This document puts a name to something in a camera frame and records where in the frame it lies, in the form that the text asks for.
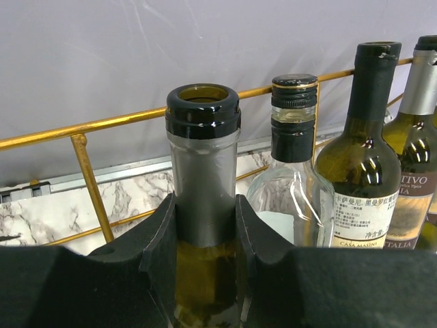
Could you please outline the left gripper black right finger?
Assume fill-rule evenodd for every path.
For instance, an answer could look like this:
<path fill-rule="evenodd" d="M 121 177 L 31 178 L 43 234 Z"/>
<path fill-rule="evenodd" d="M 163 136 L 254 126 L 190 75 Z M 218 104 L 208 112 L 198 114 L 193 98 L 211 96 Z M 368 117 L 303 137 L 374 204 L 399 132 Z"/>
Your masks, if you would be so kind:
<path fill-rule="evenodd" d="M 236 198 L 242 327 L 435 327 L 436 255 L 295 247 Z"/>

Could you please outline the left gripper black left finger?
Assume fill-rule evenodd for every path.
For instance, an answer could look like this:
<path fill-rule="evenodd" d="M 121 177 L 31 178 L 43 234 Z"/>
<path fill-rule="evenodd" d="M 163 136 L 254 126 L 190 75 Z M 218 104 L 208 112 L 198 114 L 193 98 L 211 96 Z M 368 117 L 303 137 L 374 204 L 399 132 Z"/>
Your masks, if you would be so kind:
<path fill-rule="evenodd" d="M 2 327 L 172 327 L 175 196 L 87 256 L 62 246 L 1 248 Z"/>

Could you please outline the clear square glass bottle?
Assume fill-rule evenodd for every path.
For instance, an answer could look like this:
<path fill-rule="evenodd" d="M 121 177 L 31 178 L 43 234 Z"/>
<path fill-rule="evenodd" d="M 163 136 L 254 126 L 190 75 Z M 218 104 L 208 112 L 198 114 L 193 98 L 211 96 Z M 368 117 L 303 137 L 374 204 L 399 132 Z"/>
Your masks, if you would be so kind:
<path fill-rule="evenodd" d="M 335 191 L 313 167 L 318 78 L 272 79 L 271 164 L 246 198 L 257 216 L 297 247 L 331 247 Z"/>

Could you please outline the green wine bottle white label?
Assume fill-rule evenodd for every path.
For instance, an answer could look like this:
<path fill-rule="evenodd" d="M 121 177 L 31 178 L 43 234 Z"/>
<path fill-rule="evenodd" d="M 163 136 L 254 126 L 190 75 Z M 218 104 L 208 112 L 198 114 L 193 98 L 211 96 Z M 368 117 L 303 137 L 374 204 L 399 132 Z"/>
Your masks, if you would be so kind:
<path fill-rule="evenodd" d="M 333 247 L 382 249 L 399 195 L 401 165 L 382 137 L 401 42 L 356 49 L 343 132 L 318 154 L 315 169 L 335 190 Z"/>

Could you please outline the green wine bottle brown label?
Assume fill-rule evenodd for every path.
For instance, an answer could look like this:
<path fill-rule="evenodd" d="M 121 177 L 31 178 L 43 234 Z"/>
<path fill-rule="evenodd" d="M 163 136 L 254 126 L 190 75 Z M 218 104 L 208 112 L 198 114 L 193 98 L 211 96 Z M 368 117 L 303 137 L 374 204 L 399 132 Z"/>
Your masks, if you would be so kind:
<path fill-rule="evenodd" d="M 436 190 L 436 36 L 421 36 L 399 111 L 383 128 L 401 163 L 399 195 L 385 248 L 414 249 Z"/>

